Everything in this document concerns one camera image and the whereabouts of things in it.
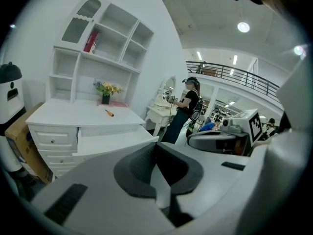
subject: open drawer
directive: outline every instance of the open drawer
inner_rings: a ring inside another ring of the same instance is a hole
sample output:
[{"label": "open drawer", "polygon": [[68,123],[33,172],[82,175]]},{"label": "open drawer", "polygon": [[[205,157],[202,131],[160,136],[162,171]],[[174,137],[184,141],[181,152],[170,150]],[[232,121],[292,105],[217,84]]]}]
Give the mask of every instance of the open drawer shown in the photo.
[{"label": "open drawer", "polygon": [[79,128],[77,153],[73,156],[102,154],[156,142],[141,125],[121,129]]}]

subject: white vanity table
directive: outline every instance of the white vanity table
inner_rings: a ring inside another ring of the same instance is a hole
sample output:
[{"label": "white vanity table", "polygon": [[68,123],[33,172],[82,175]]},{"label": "white vanity table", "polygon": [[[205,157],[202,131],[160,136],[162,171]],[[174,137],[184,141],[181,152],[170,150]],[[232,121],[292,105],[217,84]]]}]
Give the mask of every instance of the white vanity table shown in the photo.
[{"label": "white vanity table", "polygon": [[[89,36],[93,52],[85,52]],[[130,105],[153,31],[107,0],[81,0],[57,37],[46,85],[46,103],[26,123],[52,172],[61,177],[90,157],[124,148],[141,148],[152,137],[128,107],[97,106],[95,79],[123,89],[112,100]],[[111,111],[111,117],[105,111]]]},{"label": "white vanity table", "polygon": [[91,157],[158,140],[130,108],[97,106],[95,102],[70,104],[51,99],[26,123],[40,155],[57,177]]},{"label": "white vanity table", "polygon": [[165,79],[158,90],[153,105],[148,106],[149,111],[145,118],[145,122],[151,120],[153,123],[156,124],[155,130],[153,132],[154,137],[157,136],[158,132],[160,131],[160,128],[166,127],[170,122],[170,118],[173,119],[173,117],[177,113],[176,105],[171,105],[166,100],[164,100],[165,96],[172,93],[172,91],[175,88],[175,85],[176,78],[174,76],[170,77],[169,79]]}]

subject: white dresser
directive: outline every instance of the white dresser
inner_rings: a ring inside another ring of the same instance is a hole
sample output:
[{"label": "white dresser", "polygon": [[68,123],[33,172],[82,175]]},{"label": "white dresser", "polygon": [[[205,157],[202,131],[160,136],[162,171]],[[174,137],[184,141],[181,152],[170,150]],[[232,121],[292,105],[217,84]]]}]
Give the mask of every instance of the white dresser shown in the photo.
[{"label": "white dresser", "polygon": [[86,100],[71,104],[51,99],[26,123],[40,155],[57,177],[91,157],[138,149],[158,140],[141,126],[145,121],[130,108],[97,106]]}]

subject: railing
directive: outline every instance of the railing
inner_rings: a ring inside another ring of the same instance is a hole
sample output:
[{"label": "railing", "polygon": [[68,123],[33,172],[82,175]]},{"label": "railing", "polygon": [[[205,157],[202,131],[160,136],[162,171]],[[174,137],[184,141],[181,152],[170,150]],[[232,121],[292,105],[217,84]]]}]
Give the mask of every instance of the railing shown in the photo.
[{"label": "railing", "polygon": [[189,73],[203,74],[232,81],[261,92],[279,102],[276,97],[276,91],[279,89],[279,86],[260,76],[226,65],[191,61],[187,61],[186,64]]}]

